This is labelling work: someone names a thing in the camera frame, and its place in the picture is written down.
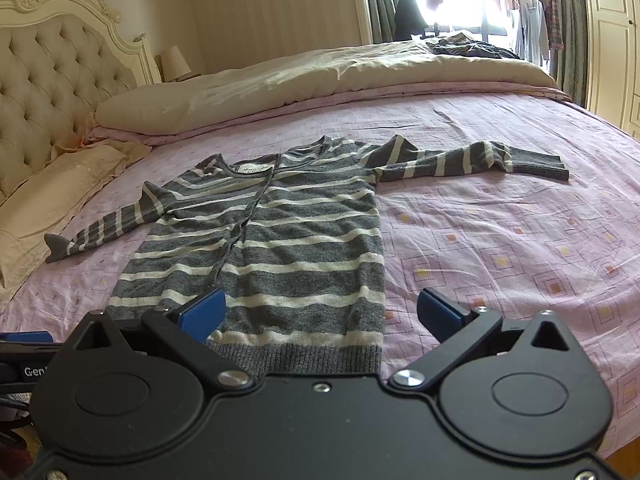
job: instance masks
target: pink bedsheet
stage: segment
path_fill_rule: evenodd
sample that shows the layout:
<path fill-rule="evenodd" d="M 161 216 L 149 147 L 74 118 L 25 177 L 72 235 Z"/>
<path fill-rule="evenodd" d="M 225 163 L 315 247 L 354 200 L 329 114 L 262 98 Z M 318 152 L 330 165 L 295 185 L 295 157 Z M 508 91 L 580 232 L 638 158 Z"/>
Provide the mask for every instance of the pink bedsheet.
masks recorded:
<path fill-rule="evenodd" d="M 522 94 L 443 94 L 341 104 L 240 124 L 159 146 L 96 195 L 71 235 L 206 156 L 227 160 L 317 140 L 384 142 L 401 132 L 429 149 L 478 139 L 557 153 L 568 183 L 487 173 L 379 186 L 386 266 L 383 373 L 431 349 L 415 315 L 432 286 L 461 304 L 523 319 L 552 308 L 574 330 L 609 386 L 614 418 L 603 455 L 640 434 L 640 144 L 568 105 Z M 0 317 L 3 331 L 49 330 L 64 339 L 103 305 L 142 226 L 81 256 L 43 264 Z"/>

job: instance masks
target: tufted headboard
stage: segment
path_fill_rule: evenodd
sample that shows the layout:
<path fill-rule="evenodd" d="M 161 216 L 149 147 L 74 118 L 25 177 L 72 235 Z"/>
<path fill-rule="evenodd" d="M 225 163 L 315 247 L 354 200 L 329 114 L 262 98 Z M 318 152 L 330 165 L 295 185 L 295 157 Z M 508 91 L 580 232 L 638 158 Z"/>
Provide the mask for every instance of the tufted headboard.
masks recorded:
<path fill-rule="evenodd" d="M 0 205 L 78 145 L 98 104 L 160 82 L 145 35 L 124 41 L 103 0 L 0 0 Z"/>

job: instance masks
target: gray and white striped sweater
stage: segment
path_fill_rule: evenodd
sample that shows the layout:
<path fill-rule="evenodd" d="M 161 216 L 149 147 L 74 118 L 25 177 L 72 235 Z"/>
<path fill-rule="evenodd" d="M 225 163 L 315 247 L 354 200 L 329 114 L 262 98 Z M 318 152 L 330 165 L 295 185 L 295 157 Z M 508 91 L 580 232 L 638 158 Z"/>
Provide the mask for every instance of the gray and white striped sweater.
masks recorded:
<path fill-rule="evenodd" d="M 175 308 L 218 286 L 228 312 L 217 352 L 265 371 L 373 372 L 380 365 L 384 267 L 376 182 L 497 166 L 567 180 L 559 157 L 499 142 L 425 151 L 401 136 L 376 146 L 323 137 L 228 165 L 203 160 L 72 240 L 46 235 L 53 262 L 155 222 L 109 301 L 116 318 Z"/>

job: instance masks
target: lampshade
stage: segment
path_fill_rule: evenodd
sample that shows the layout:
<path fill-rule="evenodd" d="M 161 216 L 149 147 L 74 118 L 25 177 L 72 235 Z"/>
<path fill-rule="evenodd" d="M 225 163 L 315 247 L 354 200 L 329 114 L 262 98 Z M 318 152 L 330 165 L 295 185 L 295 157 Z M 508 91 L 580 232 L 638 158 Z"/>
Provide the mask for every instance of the lampshade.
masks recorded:
<path fill-rule="evenodd" d="M 160 53 L 160 59 L 162 62 L 162 74 L 166 82 L 177 80 L 191 72 L 191 68 L 187 65 L 177 45 L 163 50 Z"/>

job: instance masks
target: cream headboard frame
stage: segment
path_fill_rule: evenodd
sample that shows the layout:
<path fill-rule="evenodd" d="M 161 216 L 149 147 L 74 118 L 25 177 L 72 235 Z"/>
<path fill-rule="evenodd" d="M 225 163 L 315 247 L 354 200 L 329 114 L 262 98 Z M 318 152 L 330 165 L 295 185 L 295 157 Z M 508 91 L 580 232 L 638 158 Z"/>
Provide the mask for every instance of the cream headboard frame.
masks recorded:
<path fill-rule="evenodd" d="M 3 27 L 34 25 L 60 14 L 74 14 L 99 32 L 113 55 L 133 72 L 138 86 L 162 81 L 148 36 L 141 34 L 133 42 L 123 40 L 116 30 L 120 12 L 104 0 L 0 0 Z"/>

